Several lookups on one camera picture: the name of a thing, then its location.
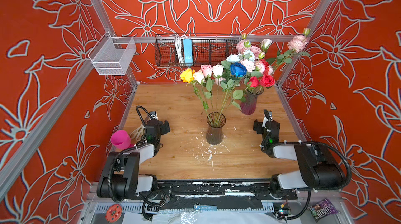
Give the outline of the purple ribbed glass vase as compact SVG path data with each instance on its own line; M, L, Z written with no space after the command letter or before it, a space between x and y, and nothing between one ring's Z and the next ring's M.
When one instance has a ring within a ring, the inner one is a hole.
M241 112L245 115L251 115L256 110L256 105L258 102L258 97L264 92L263 87L258 87L255 89L246 88L244 91L244 97L241 100Z

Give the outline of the red rose stem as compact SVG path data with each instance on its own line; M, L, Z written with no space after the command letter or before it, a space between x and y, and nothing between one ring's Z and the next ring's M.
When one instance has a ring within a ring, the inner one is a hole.
M268 74L270 71L270 65L268 62L266 62L264 59L260 60L260 63L263 64L264 66L264 74Z
M260 85L266 88L270 88L275 84L275 79L273 76L264 74L260 79Z

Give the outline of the pink double rose stem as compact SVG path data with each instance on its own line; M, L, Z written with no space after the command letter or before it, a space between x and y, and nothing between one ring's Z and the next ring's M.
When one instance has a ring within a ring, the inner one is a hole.
M252 45L252 42L247 40L247 34L242 34L241 35L241 40L237 43L236 49L238 51L238 54L240 55L246 55L246 54L253 54L256 58L259 58L260 55L263 53L263 51L256 46Z

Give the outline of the white cream rose stem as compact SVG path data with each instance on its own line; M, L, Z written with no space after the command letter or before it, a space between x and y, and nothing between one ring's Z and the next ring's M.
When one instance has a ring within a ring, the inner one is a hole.
M218 127L220 125L220 118L221 118L221 107L222 107L222 98L221 98L221 88L220 88L220 84L221 84L221 77L223 74L224 68L221 64L216 64L213 66L212 68L212 72L213 75L215 77L215 83L217 85L217 99L216 101L218 102L217 105L217 113L215 114L215 120L214 120L214 126Z

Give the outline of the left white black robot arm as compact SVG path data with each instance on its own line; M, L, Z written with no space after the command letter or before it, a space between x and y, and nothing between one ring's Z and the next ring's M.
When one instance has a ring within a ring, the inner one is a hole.
M140 139L132 143L130 135L123 130L112 134L110 142L118 149L111 152L105 162L98 185L97 196L116 203L133 200L144 193L158 193L155 175L141 175L140 165L155 157L162 148L161 137L170 132L168 121L160 121L157 113L143 106L136 106L141 121Z

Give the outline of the blue rose stem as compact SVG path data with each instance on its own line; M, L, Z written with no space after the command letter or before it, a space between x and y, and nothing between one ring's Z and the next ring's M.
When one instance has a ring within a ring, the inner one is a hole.
M247 69L240 62L222 61L222 75L218 78L218 86L223 95L221 99L221 109L219 119L230 105L234 105L241 110L239 101L243 100L244 91L240 88L241 82L246 78Z

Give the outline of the pale peach rose stem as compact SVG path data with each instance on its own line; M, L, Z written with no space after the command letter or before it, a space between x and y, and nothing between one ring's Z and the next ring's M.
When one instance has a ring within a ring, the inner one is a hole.
M193 90L196 97L202 102L203 109L206 113L207 119L212 121L212 117L210 116L209 110L210 105L212 104L212 87L210 84L210 79L205 78L201 71L194 72L193 74L194 81L192 82Z

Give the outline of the pink rose bunch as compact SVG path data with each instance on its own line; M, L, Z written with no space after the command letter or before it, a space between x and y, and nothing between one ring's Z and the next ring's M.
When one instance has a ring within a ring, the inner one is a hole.
M255 71L255 56L251 54L246 54L246 55L240 55L240 54L231 54L228 57L226 57L225 60L223 61L229 61L229 62L240 62L243 64L246 69L247 69L247 76L250 77L252 72Z

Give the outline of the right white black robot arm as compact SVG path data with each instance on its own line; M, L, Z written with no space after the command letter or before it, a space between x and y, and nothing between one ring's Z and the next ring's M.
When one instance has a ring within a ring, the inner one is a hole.
M340 151L322 142L281 142L280 124L267 109L262 122L254 121L253 130L262 135L260 148L264 154L298 163L298 170L271 177L268 191L274 198L292 190L337 191L351 182L352 168Z

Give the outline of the orange rose stem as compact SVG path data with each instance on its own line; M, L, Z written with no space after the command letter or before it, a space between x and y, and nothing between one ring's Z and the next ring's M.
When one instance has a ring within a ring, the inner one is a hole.
M186 84L192 85L192 82L194 81L194 78L193 78L194 72L196 72L196 70L194 70L192 68L188 68L188 69L184 70L180 75L181 81Z

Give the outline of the brown ribbed glass vase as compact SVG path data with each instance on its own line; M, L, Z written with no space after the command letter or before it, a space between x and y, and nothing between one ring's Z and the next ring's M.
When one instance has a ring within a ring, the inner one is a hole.
M222 142L222 128L226 124L226 117L220 112L212 112L207 116L208 130L206 141L211 145L218 145Z

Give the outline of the white pink rose stem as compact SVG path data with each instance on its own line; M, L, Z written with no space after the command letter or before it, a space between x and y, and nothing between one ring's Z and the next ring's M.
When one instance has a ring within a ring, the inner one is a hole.
M268 49L269 49L269 47L271 46L271 44L272 44L272 41L270 40L270 39L264 39L264 40L262 40L262 42L261 42L261 54L260 54L260 56L259 56L259 59L260 60L262 60L262 59L264 59L265 60L265 56L266 56L266 53L267 53L267 51L268 51ZM270 71L269 71L269 73L268 73L268 75L272 75L272 73L273 73L273 68L271 67L271 65L270 65Z

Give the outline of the single pink rose stem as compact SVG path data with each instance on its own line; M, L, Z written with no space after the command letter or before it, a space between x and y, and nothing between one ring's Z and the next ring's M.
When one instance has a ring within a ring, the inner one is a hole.
M204 81L201 82L201 92L202 92L202 106L207 114L207 119L209 120L212 127L215 127L215 121L212 119L212 116L209 113L209 103L207 102L210 100L212 104L212 97L213 97L213 86L214 86L214 79L212 77L212 66L211 65L201 65L200 68L203 76Z

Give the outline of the large pink peony stem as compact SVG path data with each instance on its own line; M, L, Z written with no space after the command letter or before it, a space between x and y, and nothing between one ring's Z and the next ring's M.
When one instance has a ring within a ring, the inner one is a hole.
M254 64L255 64L256 71L258 71L262 74L265 72L265 64L264 64L263 60L258 60Z

